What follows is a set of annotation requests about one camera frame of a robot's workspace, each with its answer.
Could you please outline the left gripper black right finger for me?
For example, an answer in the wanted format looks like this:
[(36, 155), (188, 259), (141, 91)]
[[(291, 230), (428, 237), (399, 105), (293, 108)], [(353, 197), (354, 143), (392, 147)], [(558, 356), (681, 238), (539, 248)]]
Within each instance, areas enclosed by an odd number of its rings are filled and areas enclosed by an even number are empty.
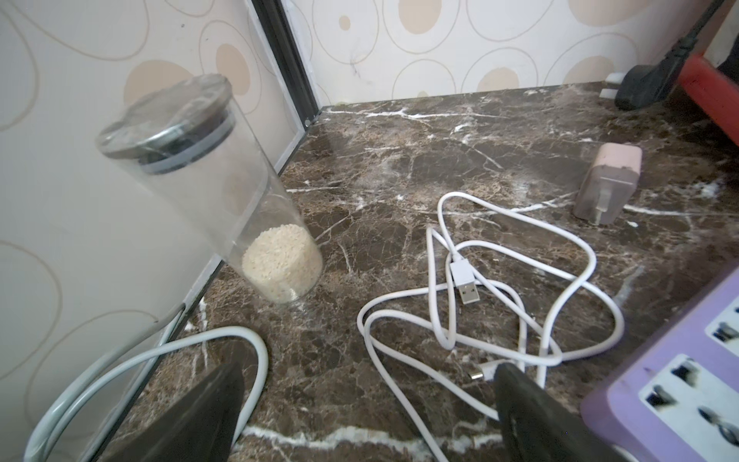
[(502, 440), (512, 461), (625, 459), (516, 366), (498, 366), (494, 388)]

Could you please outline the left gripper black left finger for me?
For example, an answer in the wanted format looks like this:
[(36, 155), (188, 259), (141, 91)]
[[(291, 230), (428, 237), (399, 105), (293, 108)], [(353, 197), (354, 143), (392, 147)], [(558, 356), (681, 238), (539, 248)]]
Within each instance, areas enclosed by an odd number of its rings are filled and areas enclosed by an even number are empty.
[(243, 397), (240, 365), (223, 364), (110, 459), (225, 461), (231, 452)]

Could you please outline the white charger cable grey laptop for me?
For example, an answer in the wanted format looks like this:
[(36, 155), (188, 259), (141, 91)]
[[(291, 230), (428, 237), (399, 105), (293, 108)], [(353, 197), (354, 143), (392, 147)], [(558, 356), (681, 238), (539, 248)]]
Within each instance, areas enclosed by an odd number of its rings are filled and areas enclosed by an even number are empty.
[[(454, 198), (482, 207), (487, 214), (507, 217), (511, 221), (519, 221), (558, 236), (585, 253), (586, 265), (572, 275), (501, 244), (484, 240), (457, 242), (448, 229), (446, 223), (448, 211), (445, 209), (446, 202)], [(548, 370), (563, 363), (602, 354), (615, 347), (625, 334), (625, 317), (613, 298), (591, 283), (590, 278), (596, 271), (598, 263), (597, 256), (590, 244), (579, 236), (529, 217), (523, 209), (505, 209), (466, 192), (444, 194), (437, 202), (436, 213), (437, 226), (425, 229), (425, 250), (422, 254), (426, 261), (425, 286), (373, 298), (359, 311), (357, 328), (375, 369), (417, 427), (434, 459), (443, 461), (446, 455), (442, 446), (427, 428), (423, 418), (398, 383), (388, 373), (381, 361), (383, 357), (390, 357), (423, 373), (490, 420), (500, 421), (502, 410), (478, 400), (431, 366), (377, 340), (373, 336), (373, 325), (376, 321), (399, 320), (425, 329), (432, 333), (436, 344), (446, 352), (456, 352), (459, 347), (464, 346), (490, 355), (489, 361), (478, 366), (486, 381), (492, 380), (494, 374), (504, 368), (522, 373), (532, 370), (535, 373), (535, 386), (544, 388)], [(544, 319), (531, 315), (514, 287), (489, 278), (479, 271), (466, 254), (470, 248), (494, 251), (531, 267), (535, 273), (546, 273), (562, 280), (563, 290), (546, 309)], [(613, 318), (613, 329), (607, 338), (594, 345), (578, 350), (563, 350), (554, 337), (556, 321), (567, 303), (580, 291), (593, 295), (607, 307)], [(495, 331), (504, 317), (515, 320), (516, 328), (513, 332), (517, 337), (515, 348), (498, 345), (493, 338), (477, 338), (462, 333), (459, 323), (465, 306), (473, 309), (475, 318), (471, 325), (479, 331)]]

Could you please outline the beige charger plug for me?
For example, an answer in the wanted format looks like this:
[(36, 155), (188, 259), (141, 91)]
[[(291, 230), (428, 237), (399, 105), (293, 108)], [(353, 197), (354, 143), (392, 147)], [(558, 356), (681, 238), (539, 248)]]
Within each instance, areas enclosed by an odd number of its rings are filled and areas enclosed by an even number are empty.
[(643, 151), (627, 144), (603, 144), (573, 206), (573, 215), (594, 225), (616, 221), (637, 189)]

